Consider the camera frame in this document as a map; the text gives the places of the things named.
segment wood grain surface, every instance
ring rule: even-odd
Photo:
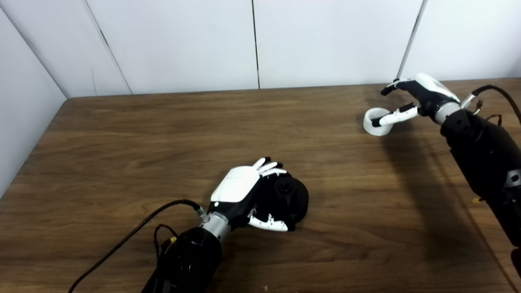
[[[488,83],[521,101],[521,79],[445,84],[465,97]],[[68,100],[0,201],[0,291],[66,292],[151,211],[181,198],[206,207],[230,168],[266,155],[307,186],[308,214],[292,233],[231,233],[207,292],[517,291],[512,247],[486,204],[472,204],[439,126],[364,132],[367,109],[413,101],[381,88]],[[482,115],[503,113],[520,141],[508,103],[480,97]],[[199,220],[188,207],[164,211],[77,292],[140,292],[159,223],[180,233]]]

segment cable connector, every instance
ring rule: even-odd
[[[203,219],[203,223],[207,223],[210,221],[210,216],[206,214],[202,207],[200,207],[197,211],[195,211],[201,219]]]

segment prosthetic hand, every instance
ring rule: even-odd
[[[203,292],[221,264],[222,242],[239,227],[294,230],[307,212],[308,194],[281,168],[266,157],[231,169],[213,192],[203,222],[162,245],[157,269],[142,293]]]
[[[429,116],[440,124],[441,134],[446,137],[473,192],[490,206],[512,245],[521,247],[521,151],[501,127],[500,115],[493,115],[500,117],[496,125],[477,115],[482,101],[475,111],[467,109],[482,91],[494,89],[508,99],[521,122],[521,113],[513,99],[502,89],[488,85],[460,102],[456,95],[426,74],[418,74],[412,80],[395,80],[381,94],[387,95],[395,89],[409,92],[418,103],[378,117],[371,117],[374,111],[369,110],[364,128],[369,133],[379,133],[379,127],[391,127],[393,123],[418,115]]]

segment silver metal joint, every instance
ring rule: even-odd
[[[231,231],[231,227],[228,225],[228,219],[216,212],[211,212],[208,217],[209,220],[202,222],[200,227],[212,233],[222,243],[226,235]]]
[[[466,99],[463,100],[463,102],[461,102],[461,109],[466,109],[467,107],[470,106],[470,104],[472,103],[472,100],[475,98],[476,96],[473,95],[473,94],[470,94],[468,95],[468,97]]]
[[[206,223],[208,221],[210,221],[210,216],[208,216],[202,207],[200,207],[197,211],[195,211],[197,213],[197,215],[199,217],[201,217],[201,219],[203,219],[203,223]]]

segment black forearm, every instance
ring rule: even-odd
[[[158,260],[142,293],[203,292],[222,261],[221,243],[207,230],[183,232]]]
[[[442,125],[473,192],[486,201],[514,246],[521,247],[521,150],[502,127],[468,111]]]

